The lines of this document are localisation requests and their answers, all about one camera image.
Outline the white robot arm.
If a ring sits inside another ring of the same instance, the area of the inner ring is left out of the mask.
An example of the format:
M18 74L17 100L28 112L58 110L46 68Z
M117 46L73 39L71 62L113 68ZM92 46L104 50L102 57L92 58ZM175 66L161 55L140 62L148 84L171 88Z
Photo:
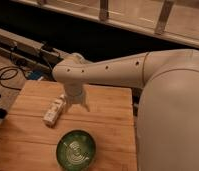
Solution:
M88 63L75 53L53 68L70 103L83 85L142 90L136 123L138 171L199 171L199 50L152 51Z

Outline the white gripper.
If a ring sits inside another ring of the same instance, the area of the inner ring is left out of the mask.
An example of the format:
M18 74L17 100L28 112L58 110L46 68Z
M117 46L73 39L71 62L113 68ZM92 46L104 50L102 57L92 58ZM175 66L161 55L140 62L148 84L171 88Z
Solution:
M68 111L72 104L81 104L87 112L90 112L89 105L85 102L85 90L82 84L66 83L64 85L64 91L67 100L64 105L65 111Z

